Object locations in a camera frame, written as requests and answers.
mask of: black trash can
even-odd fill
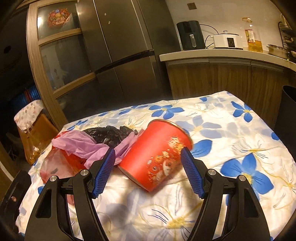
[[[281,95],[279,114],[274,127],[275,134],[296,160],[296,88],[285,85]]]

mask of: kitchen counter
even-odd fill
[[[275,64],[289,68],[296,72],[296,64],[288,60],[269,55],[266,53],[258,53],[247,50],[236,49],[199,49],[199,50],[187,50],[174,53],[162,54],[159,56],[160,61],[178,61],[185,59],[196,58],[236,58],[256,60],[265,63]]]
[[[174,99],[229,91],[273,128],[282,87],[296,87],[296,64],[265,53],[232,49],[188,50],[160,55]]]

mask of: bottle label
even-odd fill
[[[246,30],[246,34],[248,43],[255,43],[254,31],[251,29]]]

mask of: red cylindrical container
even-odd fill
[[[180,164],[183,147],[192,149],[190,136],[175,123],[156,119],[148,124],[118,165],[131,180],[152,191]]]

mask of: floral tablecloth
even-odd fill
[[[223,91],[105,112],[69,123],[62,131],[107,125],[140,130],[156,118],[186,129],[194,143],[192,154],[208,168],[229,177],[245,175],[260,200],[271,237],[278,235],[296,207],[295,162],[264,121],[231,93]],[[32,185],[16,222],[21,233],[25,233],[44,186],[39,170],[50,149],[51,145],[29,171]],[[222,233],[226,198],[225,195],[214,237]],[[182,166],[151,193],[114,167],[104,192],[93,202],[110,241],[187,240],[202,204]],[[69,210],[74,234],[82,238],[75,207],[69,206]]]

